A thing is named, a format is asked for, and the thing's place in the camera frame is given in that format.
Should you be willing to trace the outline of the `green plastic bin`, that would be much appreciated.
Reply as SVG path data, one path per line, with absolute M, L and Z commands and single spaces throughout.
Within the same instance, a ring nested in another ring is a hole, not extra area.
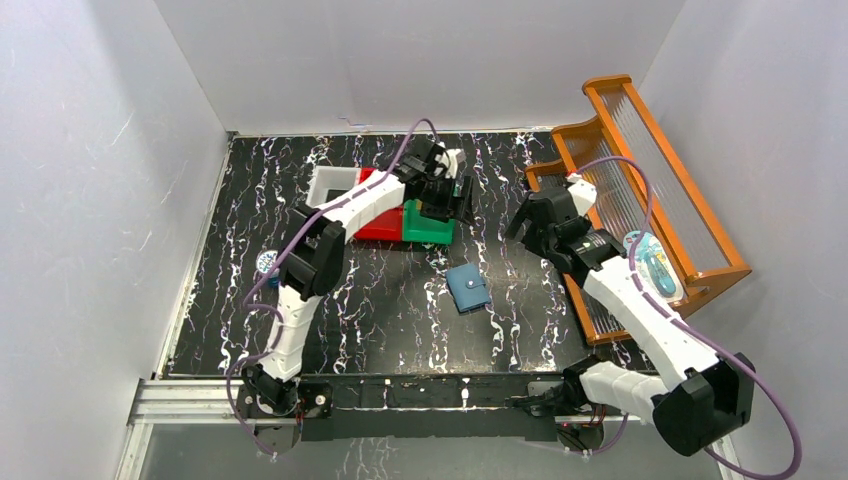
M 450 245 L 456 227 L 455 220 L 441 222 L 421 214 L 420 202 L 409 200 L 403 206 L 402 240 L 409 243 Z

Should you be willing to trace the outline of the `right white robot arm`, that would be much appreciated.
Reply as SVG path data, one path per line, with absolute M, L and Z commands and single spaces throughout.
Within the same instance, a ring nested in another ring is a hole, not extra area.
M 654 425 L 675 452 L 691 456 L 750 421 L 754 382 L 745 372 L 752 365 L 742 354 L 720 355 L 678 327 L 678 315 L 644 285 L 621 242 L 593 227 L 587 212 L 596 197 L 582 179 L 531 192 L 505 235 L 519 236 L 528 251 L 600 303 L 656 373 L 590 356 L 567 367 L 561 385 L 518 404 L 534 411 L 539 401 L 550 400 L 577 414 L 609 405 Z

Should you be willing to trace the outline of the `white plastic bin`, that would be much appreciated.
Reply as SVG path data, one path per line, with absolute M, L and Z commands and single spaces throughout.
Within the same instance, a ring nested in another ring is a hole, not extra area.
M 360 168 L 316 166 L 309 183 L 306 204 L 318 208 L 351 190 L 359 182 Z

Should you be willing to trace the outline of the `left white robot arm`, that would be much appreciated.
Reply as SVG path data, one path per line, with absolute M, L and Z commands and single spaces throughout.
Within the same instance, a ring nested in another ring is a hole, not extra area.
M 471 224 L 473 185 L 459 176 L 465 153 L 432 142 L 424 153 L 399 154 L 352 189 L 317 206 L 303 205 L 270 270 L 276 274 L 278 303 L 265 350 L 247 361 L 240 375 L 248 397 L 274 416 L 292 414 L 300 403 L 299 375 L 303 350 L 320 301 L 336 289 L 342 276 L 345 247 L 380 215 L 420 202 L 425 218 Z

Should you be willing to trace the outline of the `red plastic bin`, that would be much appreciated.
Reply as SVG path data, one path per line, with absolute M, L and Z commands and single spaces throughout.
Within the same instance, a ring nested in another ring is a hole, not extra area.
M 356 240 L 400 242 L 403 240 L 404 206 L 387 210 L 362 227 Z

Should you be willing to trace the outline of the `blue card holder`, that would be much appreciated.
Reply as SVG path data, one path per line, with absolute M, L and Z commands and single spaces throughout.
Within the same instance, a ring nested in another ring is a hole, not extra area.
M 449 269 L 446 283 L 460 314 L 478 310 L 491 303 L 491 295 L 486 280 L 479 267 L 467 263 Z

